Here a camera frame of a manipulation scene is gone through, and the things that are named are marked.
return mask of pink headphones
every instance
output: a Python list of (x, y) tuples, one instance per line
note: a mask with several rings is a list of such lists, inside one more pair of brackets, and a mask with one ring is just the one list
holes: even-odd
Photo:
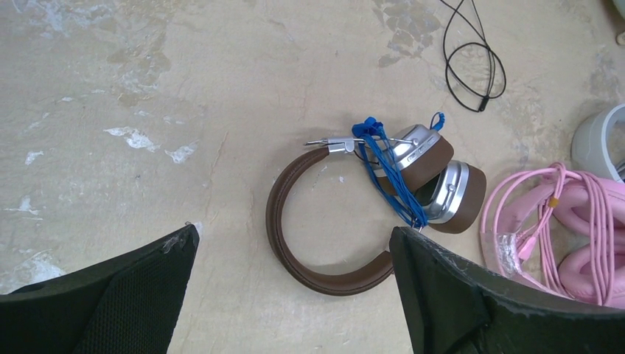
[[(532, 177), (542, 177), (531, 191), (508, 205), (512, 191)], [(510, 184), (495, 207), (492, 228), (486, 229), (489, 208)], [(536, 210), (538, 221), (524, 228)], [(590, 243), (558, 265), (551, 248), (551, 215)], [(553, 295), (625, 309), (625, 184), (591, 173), (568, 171), (563, 164), (515, 173), (496, 186), (485, 203), (481, 244), (486, 266), (505, 277)], [(543, 282), (521, 265), (540, 245)]]

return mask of tied blue cable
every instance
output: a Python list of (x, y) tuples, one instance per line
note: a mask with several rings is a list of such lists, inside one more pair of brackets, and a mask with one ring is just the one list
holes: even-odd
[[(434, 118), (436, 115), (439, 115), (439, 121), (433, 125)], [(444, 124), (444, 114), (441, 112), (437, 112), (432, 117), (432, 122), (430, 123), (430, 129), (436, 129), (437, 131), (443, 128)], [(367, 154), (365, 144), (359, 144), (358, 150), (360, 154), (363, 156), (363, 160), (365, 163), (365, 167), (367, 172), (369, 173), (369, 178), (373, 181), (375, 187), (382, 193), (384, 199), (393, 207), (398, 216), (406, 222), (409, 226), (422, 228), (427, 226), (427, 216), (423, 207), (416, 200), (411, 191), (406, 187), (406, 183), (404, 182), (404, 178), (402, 177), (401, 170), (399, 166), (397, 166), (397, 161), (395, 161), (395, 155), (393, 150), (391, 149), (391, 144), (388, 141), (388, 137), (386, 136), (386, 132), (384, 131), (384, 125), (381, 122), (378, 122), (375, 118), (369, 117), (363, 123), (356, 124), (352, 127), (352, 134), (355, 137), (363, 139), (365, 143), (371, 148), (373, 154), (377, 157), (380, 166), (384, 169), (388, 180), (391, 182), (391, 185), (397, 192), (397, 197), (389, 195), (386, 193), (380, 183), (377, 181), (377, 177), (373, 171), (373, 167), (371, 166), (371, 162), (369, 160), (369, 155)], [(378, 137), (380, 141), (382, 141), (385, 145), (385, 150), (388, 151), (388, 154), (385, 154), (380, 146), (377, 144), (374, 136)]]

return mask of beige floor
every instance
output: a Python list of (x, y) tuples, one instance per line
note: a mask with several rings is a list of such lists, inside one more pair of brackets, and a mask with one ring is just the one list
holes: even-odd
[[(309, 291), (270, 252), (265, 202), (303, 142), (368, 115), (393, 133), (444, 111), (455, 157), (491, 188), (568, 161), (578, 123), (623, 99), (622, 22), (605, 1), (476, 2), (509, 78), (482, 114), (445, 87), (451, 12), (435, 0), (0, 2), (0, 293), (191, 221), (202, 239), (171, 353), (409, 353), (394, 279)], [(480, 59), (457, 64), (474, 83)], [(336, 271), (400, 224), (353, 157), (306, 174), (288, 208), (296, 255)], [(481, 262), (475, 227), (426, 234)]]

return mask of pink ear cushion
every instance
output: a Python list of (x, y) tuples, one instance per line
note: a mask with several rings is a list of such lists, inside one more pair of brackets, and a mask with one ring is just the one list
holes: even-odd
[[(613, 307), (625, 305), (625, 246), (615, 246), (615, 276)], [(558, 268), (560, 281), (574, 297), (586, 301), (596, 300), (593, 276), (590, 273), (590, 246), (584, 246), (569, 254)]]
[[(610, 196), (614, 217), (615, 243), (625, 245), (625, 184), (603, 178), (599, 180)], [(558, 207), (554, 209), (554, 216), (569, 229), (583, 235), (589, 235), (589, 205), (588, 191), (582, 183), (569, 182), (562, 191)]]

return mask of coiled black wire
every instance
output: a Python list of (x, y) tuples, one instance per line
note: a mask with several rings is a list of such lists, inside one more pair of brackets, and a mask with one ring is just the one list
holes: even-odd
[[(465, 0), (461, 0), (460, 3), (458, 4), (458, 6), (453, 7), (451, 5), (449, 5), (447, 2), (445, 2), (445, 0), (441, 0), (441, 2), (443, 4), (445, 4), (445, 6), (449, 7), (451, 10), (453, 10), (453, 14), (450, 17), (449, 22), (447, 23), (447, 27), (445, 27), (445, 33), (443, 34), (443, 56), (445, 56), (445, 82), (447, 83), (447, 87), (450, 90), (450, 93), (452, 94), (453, 98), (455, 98), (456, 101), (458, 101), (458, 103), (465, 107), (466, 109), (468, 109), (469, 111), (473, 111), (473, 112), (482, 112), (486, 109), (486, 105), (488, 104), (488, 102), (492, 99), (498, 98), (500, 97), (503, 92), (506, 90), (506, 84), (507, 84), (507, 79), (506, 79), (506, 70), (503, 68), (503, 64), (501, 63), (501, 59), (499, 58), (499, 56), (497, 56), (497, 53), (495, 53), (490, 45), (488, 45), (488, 42), (486, 41), (486, 35), (484, 34), (484, 28), (482, 26), (482, 20), (480, 19), (480, 15), (478, 14), (478, 9), (477, 7), (475, 7), (475, 1), (471, 0), (471, 4), (473, 6), (473, 10), (475, 11), (475, 15), (478, 18), (478, 24), (480, 27), (480, 30), (478, 31), (477, 28), (475, 28), (475, 26), (473, 26), (471, 24), (471, 22), (464, 17), (464, 15), (462, 15), (458, 10), (460, 9), (460, 6), (462, 6), (462, 4), (464, 3)], [(468, 42), (465, 44), (460, 45), (458, 48), (454, 49), (451, 54), (447, 55), (447, 33), (449, 32), (449, 28), (451, 25), (451, 22), (453, 21), (453, 19), (455, 18), (455, 16), (458, 15), (460, 17), (462, 17), (467, 24), (469, 24), (469, 26), (471, 26), (471, 28), (473, 29), (473, 31), (475, 31), (475, 33), (480, 37), (480, 39), (483, 41), (483, 43), (479, 43), (479, 42)], [(458, 53), (458, 51), (460, 51), (463, 48), (466, 48), (468, 46), (479, 46), (482, 47), (486, 50), (488, 59), (489, 59), (489, 79), (488, 79), (488, 86), (486, 87), (486, 92), (484, 94), (481, 94), (480, 92), (478, 92), (477, 90), (471, 88), (469, 85), (467, 85), (460, 77), (458, 77), (458, 75), (455, 73), (453, 67), (451, 66), (451, 60), (453, 58), (453, 56)], [(495, 85), (495, 74), (497, 73), (497, 65), (501, 68), (501, 73), (503, 75), (503, 88), (501, 89), (501, 92), (497, 93), (497, 94), (492, 94), (492, 89), (493, 86)], [(479, 105), (479, 107), (477, 109), (473, 108), (473, 107), (469, 107), (466, 103), (463, 103), (460, 98), (458, 98), (458, 95), (453, 91), (451, 83), (450, 83), (450, 73), (451, 75), (458, 81), (458, 83), (460, 83), (460, 85), (462, 87), (464, 87), (467, 91), (471, 92), (472, 94), (474, 94), (477, 97), (481, 98), (481, 103)]]

